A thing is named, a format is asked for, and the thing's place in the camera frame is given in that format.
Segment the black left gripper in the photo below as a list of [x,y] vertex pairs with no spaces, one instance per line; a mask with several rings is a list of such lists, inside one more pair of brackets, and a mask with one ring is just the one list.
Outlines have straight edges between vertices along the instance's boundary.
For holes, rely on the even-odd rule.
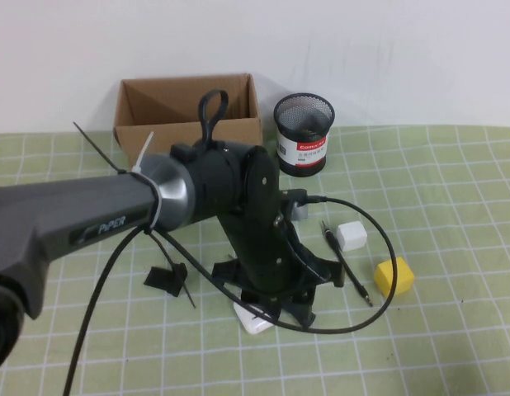
[[290,222],[276,227],[226,224],[224,230],[237,257],[214,264],[213,279],[242,289],[241,300],[272,319],[280,317],[281,306],[267,297],[292,295],[289,313],[302,328],[309,328],[316,318],[311,289],[325,283],[344,286],[342,264],[316,257]]

